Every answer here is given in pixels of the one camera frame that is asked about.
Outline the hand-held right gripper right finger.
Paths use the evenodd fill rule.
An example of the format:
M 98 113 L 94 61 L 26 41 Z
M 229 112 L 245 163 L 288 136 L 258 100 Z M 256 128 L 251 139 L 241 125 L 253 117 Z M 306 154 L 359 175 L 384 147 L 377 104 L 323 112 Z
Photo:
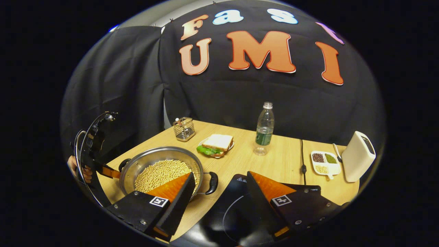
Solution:
M 247 188 L 268 233 L 281 240 L 309 232 L 346 208 L 323 197 L 320 186 L 285 184 L 247 172 Z

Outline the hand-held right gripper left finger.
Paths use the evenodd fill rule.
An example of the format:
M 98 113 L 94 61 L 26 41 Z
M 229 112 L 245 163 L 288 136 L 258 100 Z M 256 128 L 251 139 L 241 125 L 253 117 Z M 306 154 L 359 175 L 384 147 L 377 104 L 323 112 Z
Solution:
M 148 193 L 133 191 L 107 210 L 139 232 L 170 241 L 194 188 L 195 178 L 190 172 Z

